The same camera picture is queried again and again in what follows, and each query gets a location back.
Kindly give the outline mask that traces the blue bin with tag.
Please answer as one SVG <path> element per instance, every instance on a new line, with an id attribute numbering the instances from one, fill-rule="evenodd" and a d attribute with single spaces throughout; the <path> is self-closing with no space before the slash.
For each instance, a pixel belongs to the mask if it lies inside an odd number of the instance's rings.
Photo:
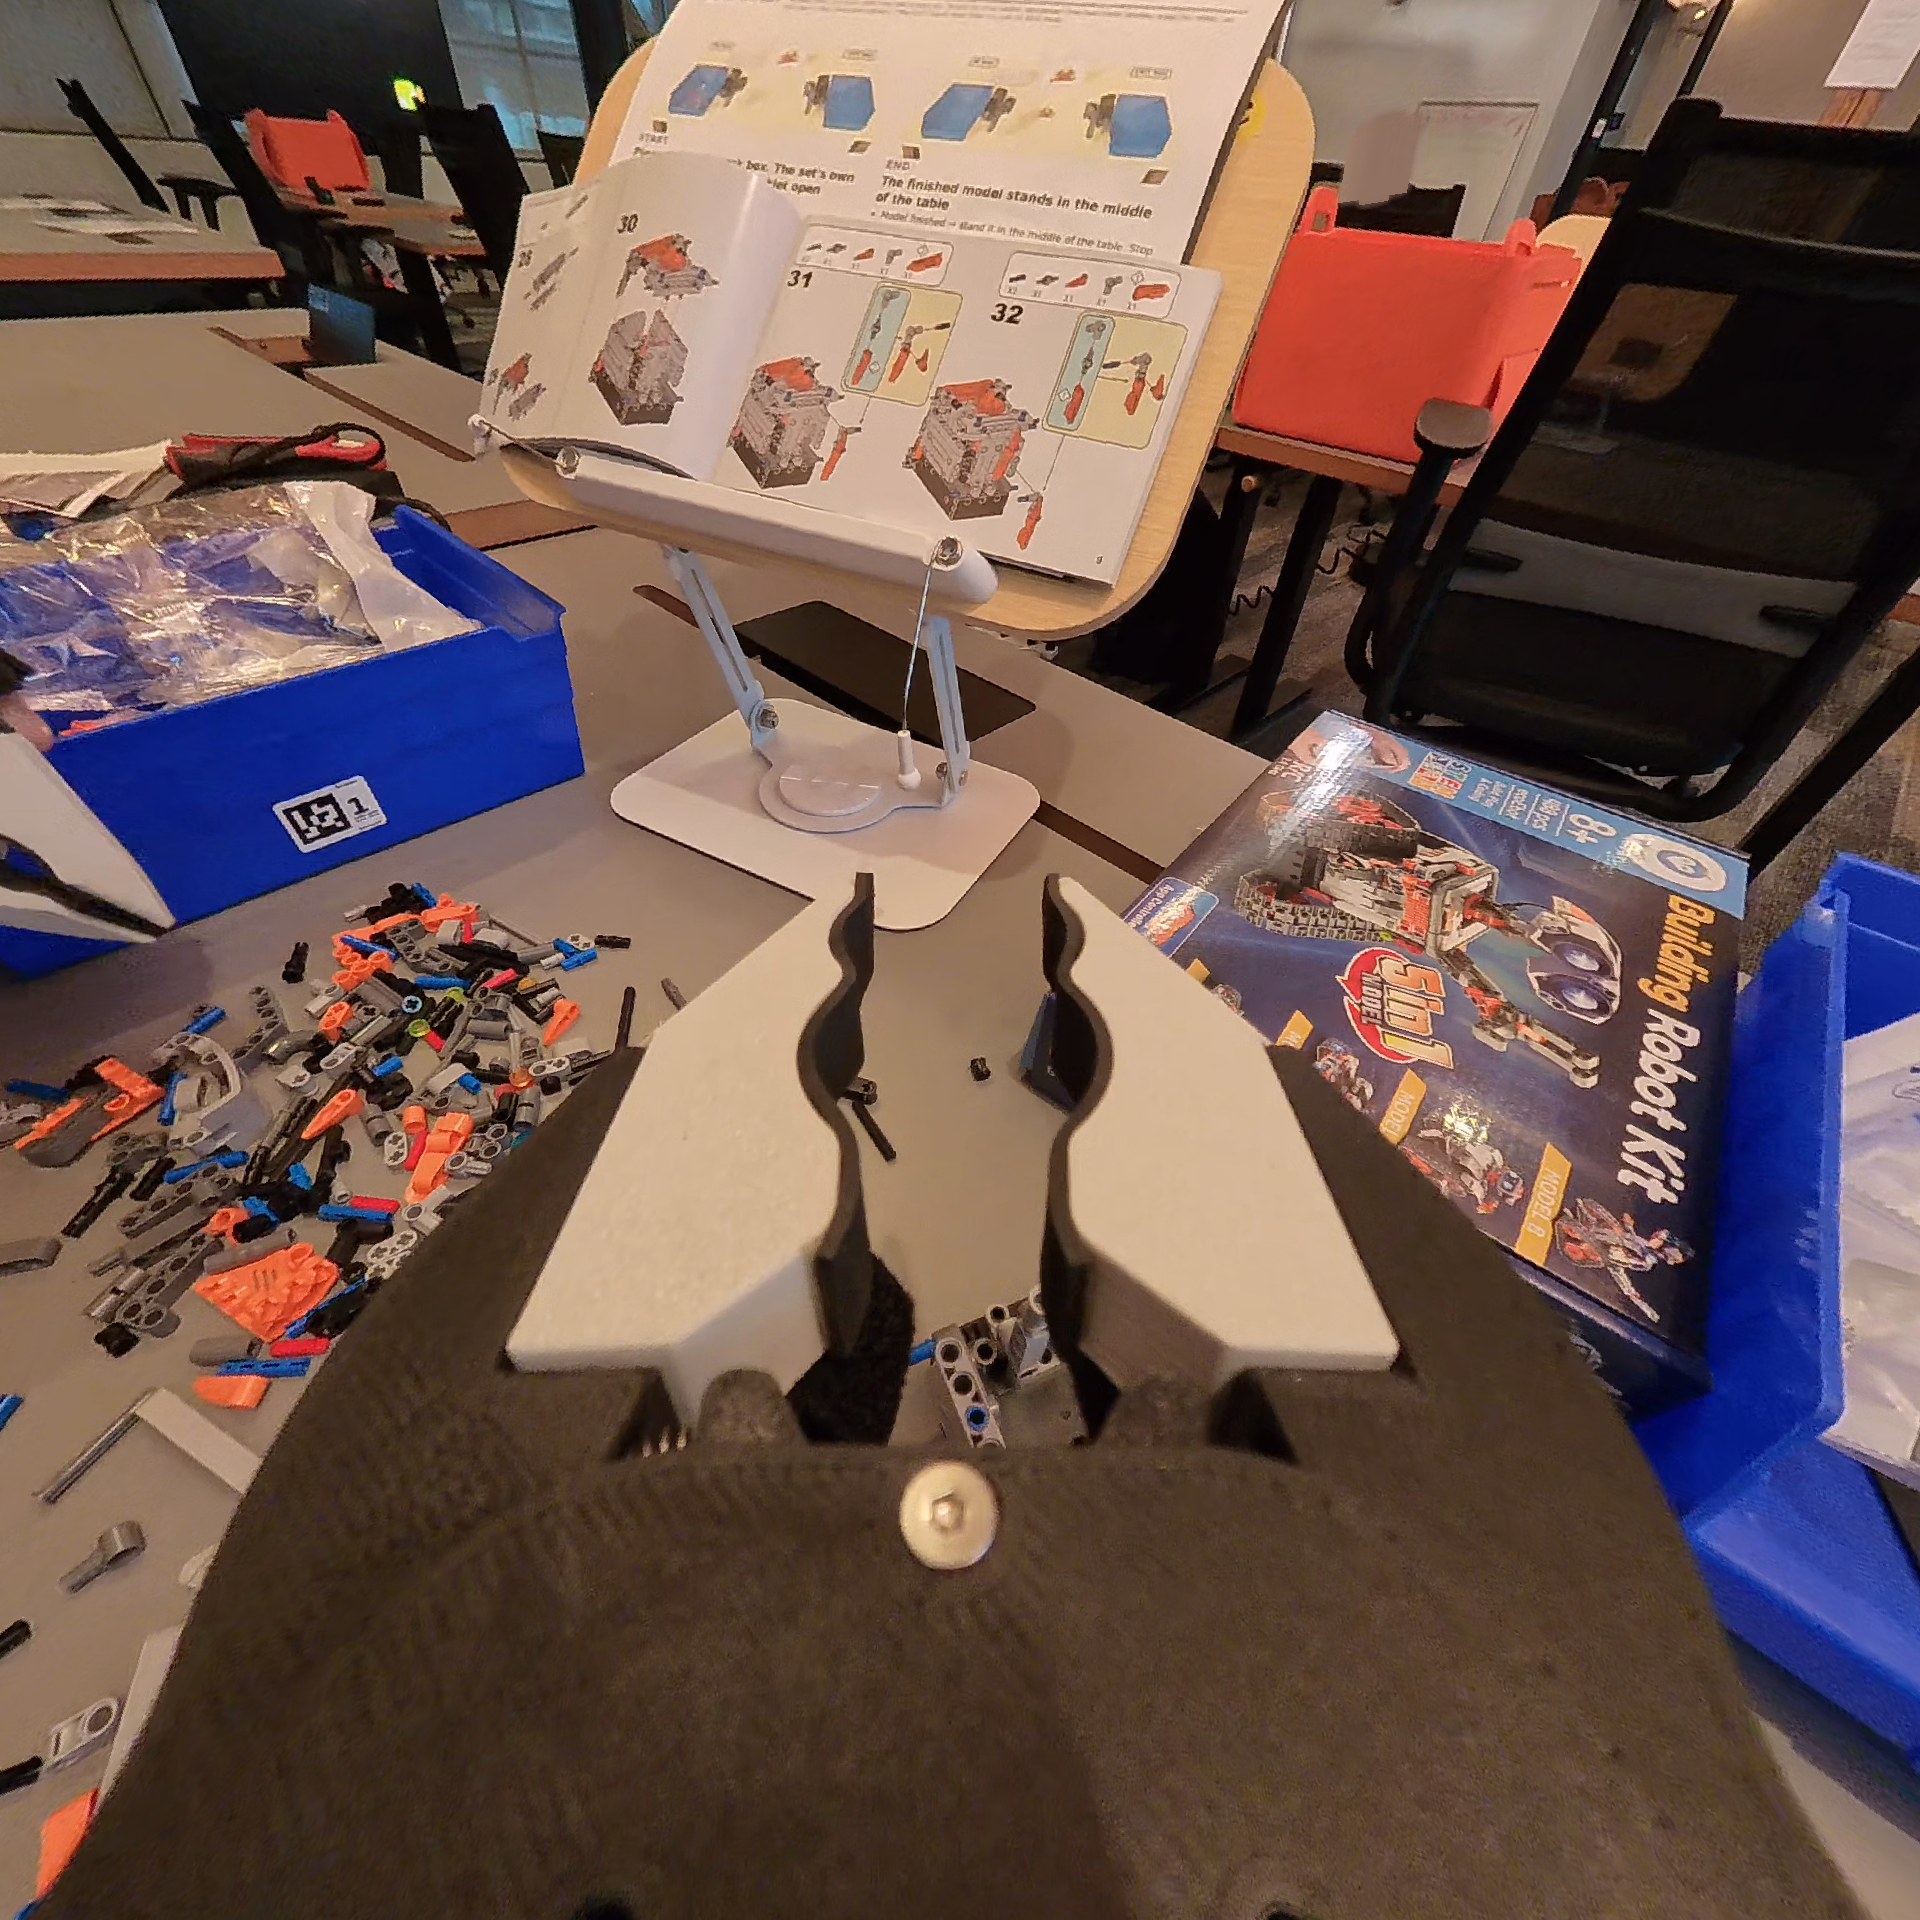
<path id="1" fill-rule="evenodd" d="M 585 771 L 562 605 L 438 520 L 379 502 L 401 573 L 462 638 L 185 709 L 54 727 L 46 759 L 200 922 Z"/>

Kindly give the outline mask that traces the plain blue bin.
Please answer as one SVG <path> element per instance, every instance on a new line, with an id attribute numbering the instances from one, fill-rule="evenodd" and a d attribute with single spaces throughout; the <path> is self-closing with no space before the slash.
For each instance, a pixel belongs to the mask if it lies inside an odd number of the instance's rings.
<path id="1" fill-rule="evenodd" d="M 1919 1759 L 1919 1582 L 1840 1417 L 1842 1046 L 1919 1009 L 1919 878 L 1839 855 L 1736 1005 L 1712 1391 L 1640 1424 L 1722 1626 Z"/>

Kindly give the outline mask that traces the white instruction sheet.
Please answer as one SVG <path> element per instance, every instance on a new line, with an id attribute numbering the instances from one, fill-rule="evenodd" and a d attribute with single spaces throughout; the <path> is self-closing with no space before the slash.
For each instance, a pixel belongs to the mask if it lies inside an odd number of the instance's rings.
<path id="1" fill-rule="evenodd" d="M 1176 264 L 1278 3 L 681 3 L 614 155 L 707 153 L 808 219 Z"/>

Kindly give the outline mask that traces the orange storage bin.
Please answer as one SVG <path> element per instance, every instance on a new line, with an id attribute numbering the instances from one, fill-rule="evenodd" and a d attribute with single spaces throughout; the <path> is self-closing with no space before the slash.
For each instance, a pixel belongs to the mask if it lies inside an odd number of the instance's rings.
<path id="1" fill-rule="evenodd" d="M 1584 264 L 1513 223 L 1502 242 L 1351 229 L 1318 186 L 1232 398 L 1238 425 L 1411 464 L 1428 401 L 1515 406 Z"/>

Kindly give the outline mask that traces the grey background table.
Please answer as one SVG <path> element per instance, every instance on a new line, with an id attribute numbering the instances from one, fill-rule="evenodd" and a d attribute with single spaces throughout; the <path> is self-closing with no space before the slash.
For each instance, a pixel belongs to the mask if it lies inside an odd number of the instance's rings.
<path id="1" fill-rule="evenodd" d="M 282 258 L 236 232 L 96 199 L 3 199 L 3 319 L 72 320 L 231 310 L 284 282 Z"/>

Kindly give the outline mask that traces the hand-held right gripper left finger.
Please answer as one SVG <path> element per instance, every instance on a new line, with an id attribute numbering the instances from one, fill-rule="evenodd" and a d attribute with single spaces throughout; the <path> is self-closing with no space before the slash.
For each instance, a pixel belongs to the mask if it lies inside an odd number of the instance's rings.
<path id="1" fill-rule="evenodd" d="M 540 1263 L 521 1375 L 650 1370 L 694 1424 L 769 1377 L 816 1438 L 890 1438 L 914 1311 L 876 1257 L 847 1110 L 864 1066 L 873 877 L 665 1021 Z"/>

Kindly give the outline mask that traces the orange chair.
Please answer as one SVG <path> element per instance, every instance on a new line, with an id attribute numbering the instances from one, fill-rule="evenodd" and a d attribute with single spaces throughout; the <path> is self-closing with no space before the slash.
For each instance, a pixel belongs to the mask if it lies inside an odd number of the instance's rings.
<path id="1" fill-rule="evenodd" d="M 278 189 L 297 195 L 313 183 L 329 195 L 374 191 L 369 153 L 339 112 L 313 119 L 252 109 L 243 115 L 243 130 L 257 165 Z"/>

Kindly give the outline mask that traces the black table hatch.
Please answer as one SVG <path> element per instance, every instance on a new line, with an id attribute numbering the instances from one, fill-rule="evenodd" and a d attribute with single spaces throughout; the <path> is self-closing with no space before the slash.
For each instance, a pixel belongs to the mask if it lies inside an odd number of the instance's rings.
<path id="1" fill-rule="evenodd" d="M 751 661 L 855 720 L 897 731 L 906 723 L 930 747 L 943 743 L 929 661 L 903 699 L 908 643 L 828 605 L 800 605 L 736 626 Z"/>

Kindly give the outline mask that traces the robot kit box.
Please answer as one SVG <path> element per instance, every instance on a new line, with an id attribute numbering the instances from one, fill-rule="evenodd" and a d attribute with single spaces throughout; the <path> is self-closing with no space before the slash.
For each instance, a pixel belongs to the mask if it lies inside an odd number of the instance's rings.
<path id="1" fill-rule="evenodd" d="M 1124 922 L 1535 1285 L 1635 1421 L 1710 1391 L 1740 854 L 1321 713 Z"/>

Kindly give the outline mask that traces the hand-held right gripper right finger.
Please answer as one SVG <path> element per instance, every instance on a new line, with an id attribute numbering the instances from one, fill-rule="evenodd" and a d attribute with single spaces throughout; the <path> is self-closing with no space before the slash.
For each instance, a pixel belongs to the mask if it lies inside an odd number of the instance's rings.
<path id="1" fill-rule="evenodd" d="M 1070 1097 L 1042 1303 L 1067 1360 L 1204 1401 L 1256 1373 L 1390 1373 L 1400 1337 L 1257 1032 L 1070 878 L 1046 883 L 1042 962 Z"/>

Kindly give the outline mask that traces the grey black robot model base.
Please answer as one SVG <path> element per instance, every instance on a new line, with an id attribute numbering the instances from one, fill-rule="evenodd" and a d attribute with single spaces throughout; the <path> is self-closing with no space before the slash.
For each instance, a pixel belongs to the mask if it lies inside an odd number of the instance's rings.
<path id="1" fill-rule="evenodd" d="M 924 1349 L 943 1434 L 960 1450 L 1065 1450 L 1089 1438 L 1035 1287 L 937 1331 Z"/>

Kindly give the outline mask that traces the red black hand tool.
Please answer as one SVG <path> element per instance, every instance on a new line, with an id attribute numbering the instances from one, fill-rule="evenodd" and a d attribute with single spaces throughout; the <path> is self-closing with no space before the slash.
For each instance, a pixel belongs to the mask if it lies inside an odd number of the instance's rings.
<path id="1" fill-rule="evenodd" d="M 394 493 L 387 442 L 364 423 L 324 423 L 290 438 L 183 434 L 162 449 L 182 493 L 345 480 Z"/>

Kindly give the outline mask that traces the open instruction booklet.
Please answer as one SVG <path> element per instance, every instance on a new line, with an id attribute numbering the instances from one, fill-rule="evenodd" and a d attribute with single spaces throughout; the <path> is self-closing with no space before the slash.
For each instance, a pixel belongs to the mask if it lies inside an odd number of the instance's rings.
<path id="1" fill-rule="evenodd" d="M 1119 584 L 1218 277 L 808 223 L 730 161 L 530 197 L 471 432 L 606 517 L 978 602 Z"/>

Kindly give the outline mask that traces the clear plastic bag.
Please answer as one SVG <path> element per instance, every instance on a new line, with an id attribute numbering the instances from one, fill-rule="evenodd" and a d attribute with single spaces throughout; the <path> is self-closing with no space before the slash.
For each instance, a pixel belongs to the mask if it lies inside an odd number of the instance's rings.
<path id="1" fill-rule="evenodd" d="M 1827 1442 L 1916 1489 L 1919 1016 L 1842 1048 L 1840 1375 Z"/>

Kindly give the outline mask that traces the pile of small building parts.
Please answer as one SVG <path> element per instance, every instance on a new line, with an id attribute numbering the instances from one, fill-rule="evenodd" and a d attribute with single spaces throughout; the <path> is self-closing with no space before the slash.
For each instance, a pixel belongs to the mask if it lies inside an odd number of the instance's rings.
<path id="1" fill-rule="evenodd" d="M 179 1403 L 264 1462 L 369 1306 L 364 1256 L 415 1174 L 387 1138 L 441 1117 L 425 1037 L 440 987 L 398 962 L 335 1027 L 332 923 L 307 970 L 243 968 L 164 991 L 75 984 L 6 1009 L 6 1079 L 58 1087 L 102 1059 L 161 1102 L 67 1167 L 6 1143 L 3 1762 L 6 1915 L 33 1907 L 44 1823 L 91 1790 L 130 1715 L 137 1659 L 182 1626 L 241 1496 L 136 1406 Z M 60 1027 L 58 1014 L 74 1016 Z"/>

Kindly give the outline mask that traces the black mesh office chair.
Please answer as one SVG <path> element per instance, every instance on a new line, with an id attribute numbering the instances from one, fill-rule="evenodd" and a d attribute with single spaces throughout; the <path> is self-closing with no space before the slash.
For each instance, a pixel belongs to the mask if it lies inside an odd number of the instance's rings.
<path id="1" fill-rule="evenodd" d="M 1499 431 L 1425 407 L 1363 718 L 1732 811 L 1916 587 L 1916 407 L 1919 135 L 1676 104 Z"/>

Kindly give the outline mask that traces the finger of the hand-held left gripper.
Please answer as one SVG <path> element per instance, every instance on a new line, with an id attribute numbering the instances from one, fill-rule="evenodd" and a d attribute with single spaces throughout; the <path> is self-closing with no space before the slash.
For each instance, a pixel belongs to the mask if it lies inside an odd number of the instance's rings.
<path id="1" fill-rule="evenodd" d="M 169 905 L 154 881 L 42 751 L 17 731 L 3 734 L 3 840 L 3 878 L 60 878 L 168 934 Z"/>
<path id="2" fill-rule="evenodd" d="M 3 878 L 3 923 L 84 942 L 159 941 L 159 923 L 60 878 Z"/>

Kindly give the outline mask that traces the clear plastic bags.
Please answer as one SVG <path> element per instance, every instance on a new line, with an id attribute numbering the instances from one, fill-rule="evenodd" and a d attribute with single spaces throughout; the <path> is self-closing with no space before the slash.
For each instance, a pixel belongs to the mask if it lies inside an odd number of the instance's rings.
<path id="1" fill-rule="evenodd" d="M 478 634 L 350 483 L 168 499 L 6 541 L 3 690 L 56 729 L 206 705 Z"/>

